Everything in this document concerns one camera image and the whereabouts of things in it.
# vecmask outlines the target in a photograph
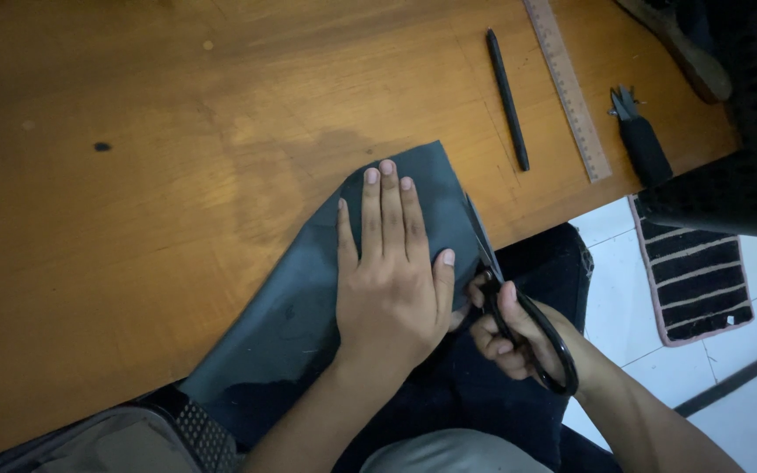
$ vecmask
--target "ruler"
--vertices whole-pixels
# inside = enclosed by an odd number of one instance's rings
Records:
[[[569,119],[571,132],[580,155],[583,157],[583,165],[589,174],[589,180],[593,183],[604,177],[612,176],[612,169],[606,161],[606,155],[601,147],[601,141],[597,137],[594,123],[591,121],[589,109],[583,100],[580,84],[574,75],[569,53],[565,50],[565,43],[557,27],[557,19],[553,16],[551,5],[548,0],[524,0],[527,14],[531,17],[533,29],[536,30],[537,39],[541,52],[551,70],[554,85],[557,86],[559,100],[562,108]]]

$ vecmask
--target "black striped rug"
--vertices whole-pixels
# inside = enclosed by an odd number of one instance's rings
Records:
[[[630,197],[662,343],[684,345],[753,319],[737,235],[650,223]]]

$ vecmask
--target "wooden table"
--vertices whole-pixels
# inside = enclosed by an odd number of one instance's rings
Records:
[[[597,184],[518,0],[0,2],[0,450],[188,374],[365,162],[442,140],[503,247],[638,190],[619,82],[677,173],[735,148],[614,2],[552,4],[614,172]]]

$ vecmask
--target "pen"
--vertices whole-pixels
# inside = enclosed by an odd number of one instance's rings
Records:
[[[492,28],[486,30],[486,45],[489,49],[489,59],[492,61],[492,69],[495,72],[495,81],[498,82],[498,91],[501,95],[501,103],[504,105],[504,114],[507,116],[507,127],[510,128],[510,137],[513,139],[513,149],[516,150],[516,159],[522,171],[531,168],[527,160],[525,141],[521,137],[519,118],[516,116],[516,106],[513,104],[513,95],[510,93],[510,84],[507,83],[507,72],[504,70],[504,61],[501,59],[501,51],[498,49],[498,39]]]

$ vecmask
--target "left hand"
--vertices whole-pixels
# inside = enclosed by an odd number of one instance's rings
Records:
[[[360,261],[347,202],[339,203],[335,364],[397,389],[449,327],[454,252],[441,252],[432,267],[413,180],[400,180],[391,160],[379,168],[364,173]]]

